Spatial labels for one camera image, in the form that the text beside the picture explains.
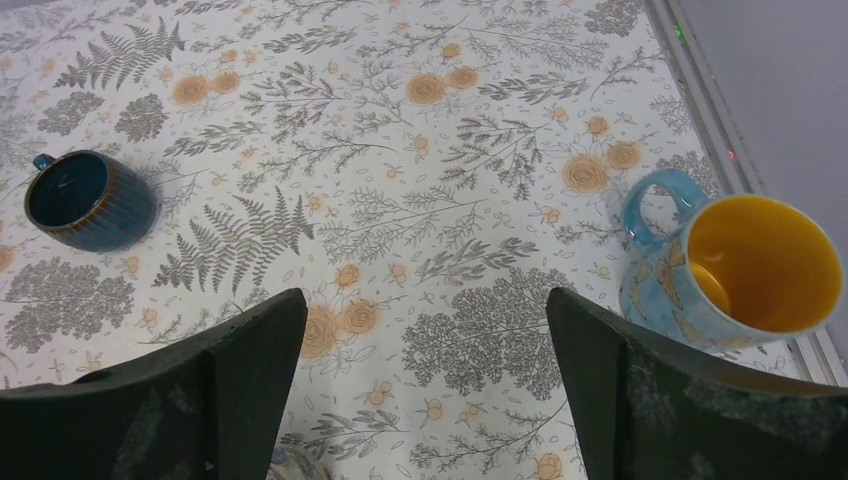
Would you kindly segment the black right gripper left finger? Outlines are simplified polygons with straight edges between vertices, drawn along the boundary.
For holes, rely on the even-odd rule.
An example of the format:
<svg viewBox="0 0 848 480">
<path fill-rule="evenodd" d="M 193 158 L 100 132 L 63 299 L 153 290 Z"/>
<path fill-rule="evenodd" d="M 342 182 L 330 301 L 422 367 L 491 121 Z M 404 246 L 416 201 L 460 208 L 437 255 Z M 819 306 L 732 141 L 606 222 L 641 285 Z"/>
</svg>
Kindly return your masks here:
<svg viewBox="0 0 848 480">
<path fill-rule="evenodd" d="M 5 479 L 262 479 L 307 323 L 301 290 L 64 385 L 1 394 Z"/>
</svg>

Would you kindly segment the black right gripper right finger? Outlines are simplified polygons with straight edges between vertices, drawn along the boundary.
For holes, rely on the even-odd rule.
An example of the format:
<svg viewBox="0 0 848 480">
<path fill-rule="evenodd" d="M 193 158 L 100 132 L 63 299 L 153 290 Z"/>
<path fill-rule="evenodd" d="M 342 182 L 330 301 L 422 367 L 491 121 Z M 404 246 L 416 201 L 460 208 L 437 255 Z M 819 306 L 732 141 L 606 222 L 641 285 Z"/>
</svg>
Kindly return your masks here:
<svg viewBox="0 0 848 480">
<path fill-rule="evenodd" d="M 717 358 L 553 289 L 549 330 L 591 479 L 843 479 L 847 392 Z"/>
</svg>

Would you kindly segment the blue butterfly mug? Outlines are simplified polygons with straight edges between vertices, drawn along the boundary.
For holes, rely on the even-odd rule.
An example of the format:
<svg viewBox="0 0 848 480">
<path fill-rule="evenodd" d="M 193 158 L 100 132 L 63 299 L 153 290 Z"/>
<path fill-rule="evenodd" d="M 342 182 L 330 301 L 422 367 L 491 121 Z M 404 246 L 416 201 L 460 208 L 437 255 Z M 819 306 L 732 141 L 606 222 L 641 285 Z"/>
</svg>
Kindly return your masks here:
<svg viewBox="0 0 848 480">
<path fill-rule="evenodd" d="M 705 352 L 819 329 L 847 291 L 838 250 L 806 214 L 752 194 L 711 200 L 681 170 L 639 180 L 621 223 L 637 255 L 623 317 Z"/>
</svg>

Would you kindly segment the dark blue ribbed cup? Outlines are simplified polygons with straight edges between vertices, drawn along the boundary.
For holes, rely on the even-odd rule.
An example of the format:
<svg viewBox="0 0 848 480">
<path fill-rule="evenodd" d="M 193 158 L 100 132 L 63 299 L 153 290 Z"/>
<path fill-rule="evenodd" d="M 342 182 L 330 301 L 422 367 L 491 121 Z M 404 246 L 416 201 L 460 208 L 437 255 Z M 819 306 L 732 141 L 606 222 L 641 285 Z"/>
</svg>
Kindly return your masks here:
<svg viewBox="0 0 848 480">
<path fill-rule="evenodd" d="M 66 246 L 87 252 L 119 250 L 146 235 L 155 220 L 154 190 L 105 154 L 40 154 L 33 166 L 38 173 L 25 195 L 25 214 L 38 230 Z"/>
</svg>

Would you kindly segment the beige seahorse mug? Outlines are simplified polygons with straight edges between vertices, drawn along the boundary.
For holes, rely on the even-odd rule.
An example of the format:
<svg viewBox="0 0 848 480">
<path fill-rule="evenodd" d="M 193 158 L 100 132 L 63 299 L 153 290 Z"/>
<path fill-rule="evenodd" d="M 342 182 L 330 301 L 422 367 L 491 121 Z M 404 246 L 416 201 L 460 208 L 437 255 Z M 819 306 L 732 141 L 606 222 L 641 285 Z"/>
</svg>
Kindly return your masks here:
<svg viewBox="0 0 848 480">
<path fill-rule="evenodd" d="M 267 480 L 329 480 L 327 469 L 305 450 L 287 444 L 275 446 Z"/>
</svg>

